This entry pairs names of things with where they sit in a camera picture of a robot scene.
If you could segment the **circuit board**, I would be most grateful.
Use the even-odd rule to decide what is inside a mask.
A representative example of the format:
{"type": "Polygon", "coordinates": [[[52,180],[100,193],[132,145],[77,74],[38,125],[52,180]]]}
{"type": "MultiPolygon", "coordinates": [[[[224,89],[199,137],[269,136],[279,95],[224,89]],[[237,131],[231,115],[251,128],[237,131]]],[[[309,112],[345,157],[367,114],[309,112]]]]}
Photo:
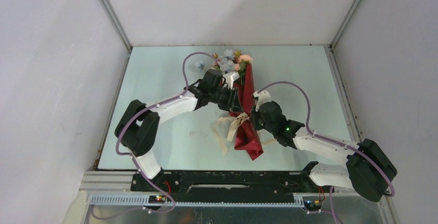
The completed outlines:
{"type": "Polygon", "coordinates": [[[323,201],[315,200],[305,200],[303,210],[307,214],[320,213],[323,206],[323,201]]]}
{"type": "Polygon", "coordinates": [[[166,203],[167,197],[163,195],[150,195],[148,198],[149,204],[162,204],[166,203]]]}

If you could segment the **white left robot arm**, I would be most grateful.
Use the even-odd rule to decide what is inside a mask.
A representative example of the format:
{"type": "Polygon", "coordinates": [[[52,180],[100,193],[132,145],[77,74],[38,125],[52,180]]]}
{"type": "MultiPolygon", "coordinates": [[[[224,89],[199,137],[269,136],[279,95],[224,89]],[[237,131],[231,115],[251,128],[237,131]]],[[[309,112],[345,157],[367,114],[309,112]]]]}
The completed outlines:
{"type": "Polygon", "coordinates": [[[128,105],[115,129],[116,152],[123,155],[119,147],[127,148],[125,154],[131,157],[144,177],[143,184],[150,191],[157,191],[163,185],[163,177],[159,174],[162,167],[152,150],[159,126],[209,103],[214,103],[227,112],[241,113],[243,107],[239,100],[239,91],[234,86],[239,77],[238,72],[223,74],[221,71],[209,69],[203,78],[186,85],[183,92],[175,97],[151,105],[133,100],[128,105]]]}

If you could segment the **red wrapping paper sheet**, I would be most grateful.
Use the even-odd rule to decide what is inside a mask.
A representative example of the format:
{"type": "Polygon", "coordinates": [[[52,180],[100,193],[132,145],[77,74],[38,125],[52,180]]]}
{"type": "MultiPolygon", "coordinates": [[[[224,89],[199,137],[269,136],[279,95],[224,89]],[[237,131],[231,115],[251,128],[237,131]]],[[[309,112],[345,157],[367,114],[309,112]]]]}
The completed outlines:
{"type": "Polygon", "coordinates": [[[238,82],[234,83],[234,87],[238,88],[239,100],[243,107],[242,113],[232,113],[229,115],[235,118],[234,124],[231,126],[236,129],[234,133],[234,149],[244,150],[248,153],[251,160],[256,160],[263,154],[263,148],[260,137],[251,123],[251,110],[255,104],[253,93],[255,92],[253,80],[252,65],[246,71],[245,85],[242,86],[238,82]]]}

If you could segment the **peach rose stem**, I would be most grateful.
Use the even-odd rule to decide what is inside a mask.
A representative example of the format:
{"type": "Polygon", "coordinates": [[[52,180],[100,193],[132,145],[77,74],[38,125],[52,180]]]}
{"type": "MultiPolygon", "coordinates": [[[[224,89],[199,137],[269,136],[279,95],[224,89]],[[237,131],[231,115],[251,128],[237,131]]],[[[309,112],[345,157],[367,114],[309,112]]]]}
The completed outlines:
{"type": "Polygon", "coordinates": [[[253,59],[248,54],[243,54],[241,51],[234,51],[232,56],[233,67],[232,70],[238,72],[239,79],[238,83],[242,86],[245,85],[246,71],[252,64],[253,59]]]}

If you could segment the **left circuit board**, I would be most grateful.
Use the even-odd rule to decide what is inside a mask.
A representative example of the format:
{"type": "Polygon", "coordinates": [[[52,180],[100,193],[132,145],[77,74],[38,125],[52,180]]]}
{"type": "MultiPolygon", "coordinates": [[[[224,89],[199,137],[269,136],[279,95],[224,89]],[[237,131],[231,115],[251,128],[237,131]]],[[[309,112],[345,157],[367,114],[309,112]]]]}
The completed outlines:
{"type": "Polygon", "coordinates": [[[149,204],[162,204],[166,203],[167,197],[163,195],[150,195],[148,198],[149,204]]]}

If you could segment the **pink rose stem with blue bud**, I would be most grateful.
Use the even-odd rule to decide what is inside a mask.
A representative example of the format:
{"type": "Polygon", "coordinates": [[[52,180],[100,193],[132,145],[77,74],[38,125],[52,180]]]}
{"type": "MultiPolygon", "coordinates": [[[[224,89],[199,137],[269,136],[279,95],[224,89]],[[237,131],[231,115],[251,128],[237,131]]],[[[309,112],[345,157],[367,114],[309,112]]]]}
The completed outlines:
{"type": "Polygon", "coordinates": [[[202,60],[199,60],[199,61],[194,63],[194,67],[196,70],[202,71],[205,68],[205,62],[202,60]]]}

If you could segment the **right circuit board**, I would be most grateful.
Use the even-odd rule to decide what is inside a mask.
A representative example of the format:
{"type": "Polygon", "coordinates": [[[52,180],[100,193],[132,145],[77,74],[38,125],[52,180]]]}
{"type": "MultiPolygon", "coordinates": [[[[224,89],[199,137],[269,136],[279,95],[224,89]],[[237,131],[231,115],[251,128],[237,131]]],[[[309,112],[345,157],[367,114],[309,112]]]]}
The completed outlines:
{"type": "Polygon", "coordinates": [[[323,206],[323,201],[315,200],[305,200],[303,210],[307,214],[320,213],[323,206]]]}

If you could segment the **cream ribbon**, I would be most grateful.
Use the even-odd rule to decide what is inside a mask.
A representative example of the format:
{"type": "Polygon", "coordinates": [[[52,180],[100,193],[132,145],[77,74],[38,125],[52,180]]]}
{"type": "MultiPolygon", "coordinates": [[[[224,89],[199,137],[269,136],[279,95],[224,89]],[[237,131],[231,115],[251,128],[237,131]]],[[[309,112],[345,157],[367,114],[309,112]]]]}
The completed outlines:
{"type": "Polygon", "coordinates": [[[263,146],[271,145],[276,139],[260,139],[261,132],[256,131],[246,113],[220,117],[212,124],[212,131],[222,153],[226,155],[228,148],[245,151],[251,160],[263,154],[263,146]]]}

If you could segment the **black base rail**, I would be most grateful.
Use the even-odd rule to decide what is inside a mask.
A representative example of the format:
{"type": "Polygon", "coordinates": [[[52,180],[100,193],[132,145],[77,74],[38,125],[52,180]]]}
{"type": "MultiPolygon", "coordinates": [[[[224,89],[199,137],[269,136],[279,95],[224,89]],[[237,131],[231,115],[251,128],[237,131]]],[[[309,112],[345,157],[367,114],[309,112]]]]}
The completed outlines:
{"type": "Polygon", "coordinates": [[[154,192],[153,185],[178,203],[293,203],[294,194],[329,193],[299,171],[163,170],[151,183],[132,177],[133,192],[154,192]]]}

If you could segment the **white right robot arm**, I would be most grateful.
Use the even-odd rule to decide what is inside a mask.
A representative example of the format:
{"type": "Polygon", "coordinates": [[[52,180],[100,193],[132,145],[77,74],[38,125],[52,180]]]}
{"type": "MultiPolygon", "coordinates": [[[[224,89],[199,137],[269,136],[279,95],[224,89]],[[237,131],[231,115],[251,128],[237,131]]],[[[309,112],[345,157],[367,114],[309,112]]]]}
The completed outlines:
{"type": "Polygon", "coordinates": [[[308,151],[335,162],[327,165],[312,161],[300,173],[301,187],[313,192],[320,186],[354,190],[366,200],[378,202],[394,196],[392,184],[397,169],[378,144],[324,137],[303,123],[287,119],[274,101],[252,108],[251,122],[256,130],[266,130],[284,147],[308,151]]]}

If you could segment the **blue flower stem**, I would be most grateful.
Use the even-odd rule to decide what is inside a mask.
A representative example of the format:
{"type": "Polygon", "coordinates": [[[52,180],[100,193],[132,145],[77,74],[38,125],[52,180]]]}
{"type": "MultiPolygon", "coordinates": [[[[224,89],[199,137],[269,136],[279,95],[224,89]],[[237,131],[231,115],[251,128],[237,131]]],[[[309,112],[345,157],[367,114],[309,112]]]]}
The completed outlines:
{"type": "Polygon", "coordinates": [[[235,51],[231,49],[226,49],[222,56],[218,58],[218,65],[223,73],[229,73],[234,71],[234,58],[235,51]]]}

